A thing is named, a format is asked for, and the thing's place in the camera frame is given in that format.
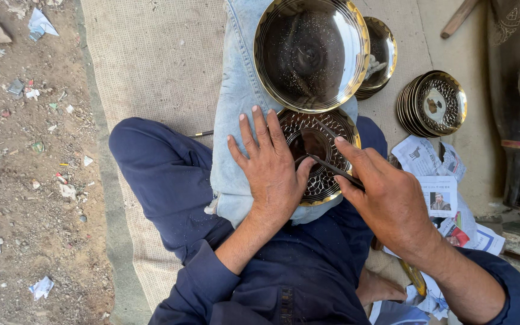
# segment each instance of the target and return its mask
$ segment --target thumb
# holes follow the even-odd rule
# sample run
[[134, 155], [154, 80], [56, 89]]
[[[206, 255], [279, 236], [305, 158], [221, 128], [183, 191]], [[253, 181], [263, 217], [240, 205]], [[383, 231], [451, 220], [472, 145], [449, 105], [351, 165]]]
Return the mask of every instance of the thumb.
[[359, 207], [363, 206], [365, 203], [365, 193], [350, 183], [350, 181], [343, 176], [336, 175], [334, 176], [334, 180], [338, 185], [340, 185], [340, 190], [342, 191], [342, 195], [346, 197], [346, 199], [354, 205], [354, 207], [358, 210]]
[[298, 178], [299, 184], [306, 187], [306, 184], [308, 183], [308, 174], [310, 174], [310, 169], [315, 164], [316, 161], [310, 157], [307, 157], [300, 163], [300, 166], [298, 166], [298, 170], [296, 171], [296, 177]]

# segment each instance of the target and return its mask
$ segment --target wooden handle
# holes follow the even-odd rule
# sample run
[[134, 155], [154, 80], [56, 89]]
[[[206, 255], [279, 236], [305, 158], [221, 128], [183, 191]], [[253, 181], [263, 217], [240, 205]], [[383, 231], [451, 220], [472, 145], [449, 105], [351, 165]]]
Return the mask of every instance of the wooden handle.
[[469, 16], [471, 11], [475, 8], [479, 0], [465, 0], [462, 5], [460, 5], [457, 12], [452, 15], [451, 20], [449, 20], [448, 24], [445, 26], [443, 31], [441, 32], [442, 38], [449, 38], [453, 33], [459, 29], [459, 27], [463, 24], [465, 19]]

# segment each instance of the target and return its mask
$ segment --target bare foot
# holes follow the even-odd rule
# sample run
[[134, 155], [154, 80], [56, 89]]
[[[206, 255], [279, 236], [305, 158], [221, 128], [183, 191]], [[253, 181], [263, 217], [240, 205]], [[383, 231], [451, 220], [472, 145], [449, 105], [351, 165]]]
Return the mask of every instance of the bare foot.
[[359, 278], [357, 297], [361, 304], [366, 306], [380, 300], [406, 300], [407, 294], [400, 285], [363, 268]]

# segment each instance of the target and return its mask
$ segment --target animal illustration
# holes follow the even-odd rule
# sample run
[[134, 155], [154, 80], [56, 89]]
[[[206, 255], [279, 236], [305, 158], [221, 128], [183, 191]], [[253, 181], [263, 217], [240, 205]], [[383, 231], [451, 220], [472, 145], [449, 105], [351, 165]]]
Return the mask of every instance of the animal illustration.
[[434, 100], [427, 99], [427, 100], [426, 100], [426, 103], [429, 104], [429, 111], [430, 111], [430, 113], [432, 113], [432, 114], [435, 114], [435, 113], [437, 112], [437, 107], [438, 107], [438, 108], [443, 108], [443, 104], [441, 104], [440, 101], [437, 101], [437, 102], [435, 103]]
[[415, 160], [417, 158], [420, 158], [421, 157], [421, 153], [419, 152], [421, 150], [421, 147], [416, 147], [416, 150], [413, 151], [413, 153], [409, 154], [409, 156]]

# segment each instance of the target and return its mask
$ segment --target beige mat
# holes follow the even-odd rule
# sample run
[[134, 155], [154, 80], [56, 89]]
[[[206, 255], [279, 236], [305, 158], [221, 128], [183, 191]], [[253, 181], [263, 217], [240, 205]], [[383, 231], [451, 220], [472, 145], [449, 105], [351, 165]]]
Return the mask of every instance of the beige mat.
[[[392, 148], [406, 136], [395, 116], [398, 92], [431, 69], [418, 5], [416, 0], [354, 2], [363, 15], [385, 21], [398, 41], [394, 77], [359, 107], [360, 114], [379, 124]], [[164, 122], [184, 134], [212, 129], [226, 22], [221, 0], [82, 0], [82, 9], [110, 129], [133, 116]], [[211, 138], [203, 141], [212, 145]], [[153, 310], [168, 296], [181, 265], [163, 249], [121, 174], [119, 182], [134, 243], [134, 268]]]

